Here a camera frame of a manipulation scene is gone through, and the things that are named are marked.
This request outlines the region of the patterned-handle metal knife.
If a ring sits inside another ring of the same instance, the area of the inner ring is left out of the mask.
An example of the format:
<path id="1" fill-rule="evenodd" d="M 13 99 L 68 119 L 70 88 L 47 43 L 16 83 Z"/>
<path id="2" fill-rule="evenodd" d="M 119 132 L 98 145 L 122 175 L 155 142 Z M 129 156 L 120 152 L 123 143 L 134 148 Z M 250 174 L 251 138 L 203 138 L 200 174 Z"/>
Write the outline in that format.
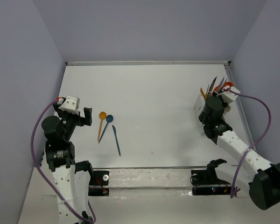
<path id="1" fill-rule="evenodd" d="M 211 84 L 210 84 L 210 87 L 209 87 L 209 90 L 208 90 L 208 92 L 207 92 L 207 96 L 210 96 L 211 95 L 211 93 L 212 93 L 212 91 L 213 91 L 213 87 L 214 87 L 214 85 L 215 85 L 215 83 L 216 83 L 216 80 L 217 80 L 217 76 L 213 79 L 213 81 L 211 82 Z"/>

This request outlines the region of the pink-handle metal knife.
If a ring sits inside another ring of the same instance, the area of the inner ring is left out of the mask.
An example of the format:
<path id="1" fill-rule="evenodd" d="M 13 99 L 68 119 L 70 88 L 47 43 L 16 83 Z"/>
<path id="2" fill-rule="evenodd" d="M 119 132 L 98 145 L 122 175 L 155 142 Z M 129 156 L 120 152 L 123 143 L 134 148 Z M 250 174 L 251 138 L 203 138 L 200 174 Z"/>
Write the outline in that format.
<path id="1" fill-rule="evenodd" d="M 224 84 L 224 78 L 221 80 L 221 82 L 218 85 L 217 93 L 219 93 L 219 91 L 220 91 L 221 87 L 223 86 L 223 84 Z"/>

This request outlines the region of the orange-red plastic spoon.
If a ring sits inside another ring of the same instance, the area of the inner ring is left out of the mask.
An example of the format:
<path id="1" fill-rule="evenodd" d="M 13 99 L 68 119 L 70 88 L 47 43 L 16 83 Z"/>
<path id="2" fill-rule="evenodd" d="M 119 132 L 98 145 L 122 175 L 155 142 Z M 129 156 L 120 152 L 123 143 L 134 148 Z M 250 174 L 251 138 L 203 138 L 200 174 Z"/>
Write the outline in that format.
<path id="1" fill-rule="evenodd" d="M 234 84 L 232 82 L 225 82 L 223 85 L 223 90 L 226 91 L 231 88 Z"/>

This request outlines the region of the beige plastic spoon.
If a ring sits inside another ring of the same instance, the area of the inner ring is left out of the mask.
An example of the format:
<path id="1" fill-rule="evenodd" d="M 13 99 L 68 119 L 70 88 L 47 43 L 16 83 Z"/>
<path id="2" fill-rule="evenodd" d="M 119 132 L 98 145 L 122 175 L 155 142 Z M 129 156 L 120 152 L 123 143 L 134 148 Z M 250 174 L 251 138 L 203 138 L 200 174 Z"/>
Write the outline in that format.
<path id="1" fill-rule="evenodd" d="M 228 112 L 230 112 L 230 110 L 231 110 L 231 107 L 229 105 L 227 105 L 224 109 L 224 113 L 228 113 Z"/>

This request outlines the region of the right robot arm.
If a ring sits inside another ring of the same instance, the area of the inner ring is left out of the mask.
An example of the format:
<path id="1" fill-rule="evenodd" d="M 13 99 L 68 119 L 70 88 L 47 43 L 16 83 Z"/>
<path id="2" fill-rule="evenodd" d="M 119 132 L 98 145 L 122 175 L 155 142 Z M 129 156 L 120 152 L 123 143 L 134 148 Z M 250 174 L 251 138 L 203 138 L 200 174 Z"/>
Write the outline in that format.
<path id="1" fill-rule="evenodd" d="M 203 133 L 238 162 L 235 174 L 230 177 L 217 167 L 207 169 L 205 177 L 211 183 L 220 179 L 231 182 L 231 197 L 243 190 L 258 208 L 267 210 L 280 203 L 280 163 L 273 164 L 261 157 L 253 145 L 247 146 L 225 122 L 223 114 L 231 102 L 233 99 L 221 95 L 208 98 L 199 95 L 194 105 Z"/>

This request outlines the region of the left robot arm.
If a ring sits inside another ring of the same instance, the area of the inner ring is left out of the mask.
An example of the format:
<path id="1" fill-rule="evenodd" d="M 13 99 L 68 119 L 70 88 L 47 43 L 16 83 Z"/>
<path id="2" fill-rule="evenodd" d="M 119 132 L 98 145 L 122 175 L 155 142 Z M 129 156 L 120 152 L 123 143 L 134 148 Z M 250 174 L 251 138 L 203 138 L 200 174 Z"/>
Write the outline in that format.
<path id="1" fill-rule="evenodd" d="M 96 221 L 88 200 L 89 183 L 94 179 L 89 161 L 75 161 L 75 146 L 70 138 L 76 126 L 92 124 L 91 108 L 84 108 L 84 117 L 62 110 L 53 104 L 57 116 L 48 116 L 42 121 L 47 139 L 46 161 L 52 173 L 50 186 L 57 195 L 59 223 L 93 224 Z"/>

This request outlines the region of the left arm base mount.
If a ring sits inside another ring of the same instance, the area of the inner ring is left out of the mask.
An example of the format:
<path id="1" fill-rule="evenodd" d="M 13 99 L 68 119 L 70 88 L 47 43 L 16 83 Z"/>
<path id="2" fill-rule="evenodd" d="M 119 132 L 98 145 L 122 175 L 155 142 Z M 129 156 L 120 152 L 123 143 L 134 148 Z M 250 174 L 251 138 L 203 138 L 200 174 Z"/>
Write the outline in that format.
<path id="1" fill-rule="evenodd" d="M 109 196 L 110 170 L 95 169 L 89 182 L 88 196 Z"/>

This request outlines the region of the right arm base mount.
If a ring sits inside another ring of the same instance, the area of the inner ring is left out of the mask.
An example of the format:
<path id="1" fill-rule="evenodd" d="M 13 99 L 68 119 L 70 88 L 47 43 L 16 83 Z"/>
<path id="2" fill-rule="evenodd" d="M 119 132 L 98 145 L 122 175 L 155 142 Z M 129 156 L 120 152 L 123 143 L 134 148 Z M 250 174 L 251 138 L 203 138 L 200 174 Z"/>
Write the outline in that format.
<path id="1" fill-rule="evenodd" d="M 190 183 L 194 196 L 230 195 L 231 183 L 219 179 L 216 168 L 222 168 L 227 161 L 217 159 L 210 161 L 206 168 L 191 170 Z"/>

